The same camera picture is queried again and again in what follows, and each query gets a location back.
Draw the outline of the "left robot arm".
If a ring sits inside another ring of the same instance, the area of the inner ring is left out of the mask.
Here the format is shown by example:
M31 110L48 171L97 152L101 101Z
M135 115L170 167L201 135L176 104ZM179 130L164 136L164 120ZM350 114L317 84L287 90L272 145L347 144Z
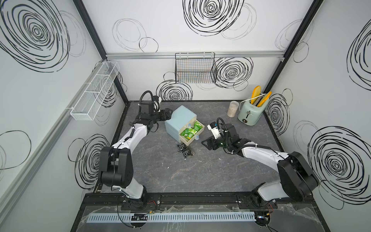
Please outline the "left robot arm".
M171 118L172 110L160 108L160 97L145 91L139 100L139 111L130 123L130 130L118 142L100 151L98 179L99 184L117 190L126 198L146 205L147 191L133 177L132 152L160 121Z

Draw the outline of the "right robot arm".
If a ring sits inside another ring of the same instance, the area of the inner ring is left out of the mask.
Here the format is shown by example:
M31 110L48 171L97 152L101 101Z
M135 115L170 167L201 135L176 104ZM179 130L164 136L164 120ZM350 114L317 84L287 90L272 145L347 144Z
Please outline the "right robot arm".
M260 162L279 174L279 180L262 183L250 195L254 207L263 207L276 199L290 198L302 202L319 186L319 180L309 164L298 152L285 153L240 138L236 128L222 118L207 125L212 136L202 141L208 150L223 149L229 155L238 155Z

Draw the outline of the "light blue drawer cabinet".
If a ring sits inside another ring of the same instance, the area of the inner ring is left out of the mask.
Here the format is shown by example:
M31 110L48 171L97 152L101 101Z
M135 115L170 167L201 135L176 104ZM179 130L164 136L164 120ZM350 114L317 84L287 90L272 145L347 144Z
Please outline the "light blue drawer cabinet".
M177 142L181 142L180 133L184 130L184 126L196 119L195 113L181 105L173 111L171 119L165 121L166 132Z

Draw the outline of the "cream drawer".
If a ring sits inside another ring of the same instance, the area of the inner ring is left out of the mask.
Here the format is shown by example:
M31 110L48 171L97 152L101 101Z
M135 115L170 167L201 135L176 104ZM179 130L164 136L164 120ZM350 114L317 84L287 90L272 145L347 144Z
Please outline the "cream drawer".
M194 140L198 140L200 138L200 135L205 128L206 126L197 119L192 119L180 129L180 142L184 143L186 146L189 146Z

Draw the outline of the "green cookie pack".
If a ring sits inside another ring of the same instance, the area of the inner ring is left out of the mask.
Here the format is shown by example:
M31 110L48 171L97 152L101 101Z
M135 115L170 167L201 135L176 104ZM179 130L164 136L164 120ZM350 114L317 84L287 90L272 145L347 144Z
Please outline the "green cookie pack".
M194 127L193 127L194 130L200 131L202 128L203 126L198 121L194 122Z
M181 132L181 136L187 136L189 134L189 129L185 129L184 131Z
M189 134L185 136L186 139L190 140L192 137L194 137L197 134L197 131L193 128L189 128Z

